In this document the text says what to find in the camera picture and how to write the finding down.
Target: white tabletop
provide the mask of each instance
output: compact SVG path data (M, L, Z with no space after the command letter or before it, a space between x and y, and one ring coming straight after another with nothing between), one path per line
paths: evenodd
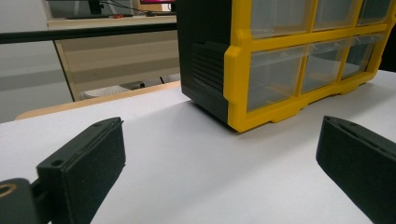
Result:
M35 166L89 125L121 117L126 166L92 223L371 223L318 166L324 115L396 141L396 76L235 133L180 92L158 91L0 124L0 180Z

